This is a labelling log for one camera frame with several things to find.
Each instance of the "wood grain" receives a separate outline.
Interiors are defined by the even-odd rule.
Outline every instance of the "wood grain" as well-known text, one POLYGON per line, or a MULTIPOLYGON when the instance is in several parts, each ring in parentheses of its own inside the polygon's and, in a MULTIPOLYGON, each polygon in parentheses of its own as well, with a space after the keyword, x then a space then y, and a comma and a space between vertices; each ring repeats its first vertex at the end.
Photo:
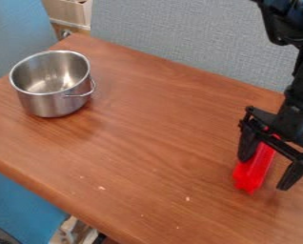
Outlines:
POLYGON ((237 120, 282 96, 124 47, 73 35, 97 92, 82 110, 25 114, 0 79, 0 172, 122 244, 303 243, 303 179, 233 188, 237 120))

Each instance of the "red object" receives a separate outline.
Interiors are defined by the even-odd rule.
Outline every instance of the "red object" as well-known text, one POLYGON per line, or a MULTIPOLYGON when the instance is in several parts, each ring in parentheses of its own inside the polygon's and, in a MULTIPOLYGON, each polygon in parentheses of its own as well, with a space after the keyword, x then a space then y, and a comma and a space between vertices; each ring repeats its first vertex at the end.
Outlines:
POLYGON ((252 158, 244 163, 237 163, 233 169, 234 187, 237 189, 252 194, 261 186, 273 155, 274 150, 261 142, 252 158))

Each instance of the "wooden table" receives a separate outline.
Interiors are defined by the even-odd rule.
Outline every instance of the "wooden table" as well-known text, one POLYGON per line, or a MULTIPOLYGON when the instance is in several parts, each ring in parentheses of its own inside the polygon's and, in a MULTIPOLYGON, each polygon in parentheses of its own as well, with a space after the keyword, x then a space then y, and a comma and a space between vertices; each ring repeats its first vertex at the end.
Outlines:
POLYGON ((122 244, 303 243, 303 179, 233 188, 244 107, 282 96, 226 77, 73 35, 52 50, 92 62, 97 92, 76 114, 23 113, 0 79, 0 172, 122 244))

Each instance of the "gray wall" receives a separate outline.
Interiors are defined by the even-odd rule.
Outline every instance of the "gray wall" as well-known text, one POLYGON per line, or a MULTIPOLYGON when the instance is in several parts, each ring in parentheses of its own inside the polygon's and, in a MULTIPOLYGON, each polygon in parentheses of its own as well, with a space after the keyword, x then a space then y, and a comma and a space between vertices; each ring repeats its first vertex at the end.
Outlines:
POLYGON ((53 43, 41 0, 0 0, 0 76, 21 58, 53 43))
POLYGON ((272 45, 249 0, 94 0, 92 35, 281 91, 293 47, 272 45))

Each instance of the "stainless steel pot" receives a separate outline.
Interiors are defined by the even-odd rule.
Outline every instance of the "stainless steel pot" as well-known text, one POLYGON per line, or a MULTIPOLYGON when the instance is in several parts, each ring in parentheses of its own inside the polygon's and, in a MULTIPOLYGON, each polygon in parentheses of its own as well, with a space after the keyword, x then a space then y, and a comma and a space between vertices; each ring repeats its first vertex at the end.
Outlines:
POLYGON ((77 111, 96 89, 90 65, 74 51, 44 51, 11 68, 10 83, 23 109, 40 117, 77 111))

